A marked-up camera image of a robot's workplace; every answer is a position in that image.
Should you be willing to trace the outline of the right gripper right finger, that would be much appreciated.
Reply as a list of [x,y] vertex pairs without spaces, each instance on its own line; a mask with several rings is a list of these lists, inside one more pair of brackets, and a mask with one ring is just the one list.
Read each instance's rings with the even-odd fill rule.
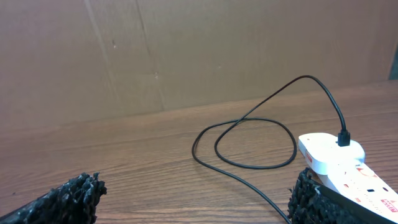
[[290,189],[288,218],[293,224],[393,224],[350,199],[313,180],[305,168]]

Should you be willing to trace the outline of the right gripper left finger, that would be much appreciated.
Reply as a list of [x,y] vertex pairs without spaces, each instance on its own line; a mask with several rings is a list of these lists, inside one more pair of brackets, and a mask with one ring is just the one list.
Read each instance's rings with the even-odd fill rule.
[[82,173],[47,194],[1,217],[8,224],[94,224],[96,206],[107,194],[99,173]]

